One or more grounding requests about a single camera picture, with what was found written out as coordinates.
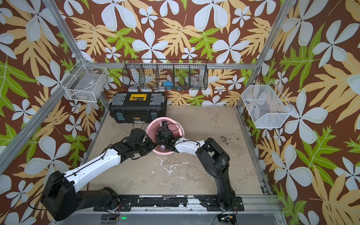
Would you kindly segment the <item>pink plastic bucket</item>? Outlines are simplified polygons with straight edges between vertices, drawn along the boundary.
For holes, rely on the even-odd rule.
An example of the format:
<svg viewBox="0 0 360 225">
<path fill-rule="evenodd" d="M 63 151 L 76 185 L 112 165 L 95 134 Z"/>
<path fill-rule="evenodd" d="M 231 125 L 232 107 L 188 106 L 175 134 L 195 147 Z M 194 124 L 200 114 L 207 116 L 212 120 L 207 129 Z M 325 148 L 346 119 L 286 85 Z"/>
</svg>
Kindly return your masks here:
<svg viewBox="0 0 360 225">
<path fill-rule="evenodd" d="M 168 123 L 169 129 L 172 131 L 172 133 L 174 134 L 175 137 L 176 136 L 181 136 L 181 137 L 185 136 L 185 131 L 180 123 L 178 123 L 177 121 L 175 121 L 171 118 L 168 118 L 168 117 L 160 117 L 160 118 L 157 118 L 154 121 L 152 121 L 145 129 L 145 132 L 147 133 L 149 138 L 154 143 L 157 143 L 157 129 L 162 126 L 162 122 Z M 160 145 L 155 147 L 152 151 L 155 154 L 163 155 L 163 156 L 173 154 L 173 152 L 169 151 L 168 149 L 166 149 Z"/>
</svg>

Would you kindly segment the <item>black cloth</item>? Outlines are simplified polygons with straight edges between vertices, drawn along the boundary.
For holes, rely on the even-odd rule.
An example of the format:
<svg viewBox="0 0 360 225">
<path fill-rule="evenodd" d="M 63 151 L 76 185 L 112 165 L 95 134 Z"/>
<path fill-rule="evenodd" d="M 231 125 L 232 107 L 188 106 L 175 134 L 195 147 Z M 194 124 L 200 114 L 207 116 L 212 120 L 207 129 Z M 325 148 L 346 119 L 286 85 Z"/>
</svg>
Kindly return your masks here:
<svg viewBox="0 0 360 225">
<path fill-rule="evenodd" d="M 158 145 L 154 151 L 159 155 L 170 155 L 175 151 L 175 148 L 171 145 Z"/>
</svg>

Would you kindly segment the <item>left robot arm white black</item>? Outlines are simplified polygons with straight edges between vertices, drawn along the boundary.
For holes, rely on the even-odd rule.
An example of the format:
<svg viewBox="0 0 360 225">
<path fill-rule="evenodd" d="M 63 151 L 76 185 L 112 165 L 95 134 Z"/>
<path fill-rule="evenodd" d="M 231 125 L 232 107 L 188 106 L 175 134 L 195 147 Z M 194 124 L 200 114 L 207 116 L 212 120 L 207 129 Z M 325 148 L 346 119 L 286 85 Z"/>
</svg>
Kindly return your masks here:
<svg viewBox="0 0 360 225">
<path fill-rule="evenodd" d="M 117 210 L 118 194 L 109 187 L 83 191 L 82 188 L 106 170 L 125 160 L 149 154 L 156 144 L 142 129 L 132 129 L 128 137 L 109 145 L 93 160 L 67 171 L 52 173 L 40 198 L 45 209 L 56 221 L 62 221 L 76 211 L 99 208 L 104 211 Z"/>
</svg>

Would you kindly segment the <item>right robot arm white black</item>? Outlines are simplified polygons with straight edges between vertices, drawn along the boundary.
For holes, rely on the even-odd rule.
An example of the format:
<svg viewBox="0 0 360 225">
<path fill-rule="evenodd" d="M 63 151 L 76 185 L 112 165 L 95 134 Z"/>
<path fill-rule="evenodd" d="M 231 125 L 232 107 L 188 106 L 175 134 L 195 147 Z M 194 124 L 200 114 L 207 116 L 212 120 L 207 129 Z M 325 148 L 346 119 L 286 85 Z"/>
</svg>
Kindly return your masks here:
<svg viewBox="0 0 360 225">
<path fill-rule="evenodd" d="M 161 123 L 157 129 L 157 144 L 171 152 L 197 156 L 205 171 L 215 180 L 217 206 L 223 210 L 230 209 L 235 200 L 235 192 L 229 178 L 230 156 L 213 138 L 207 138 L 205 141 L 188 140 L 175 136 L 169 127 L 170 123 Z"/>
</svg>

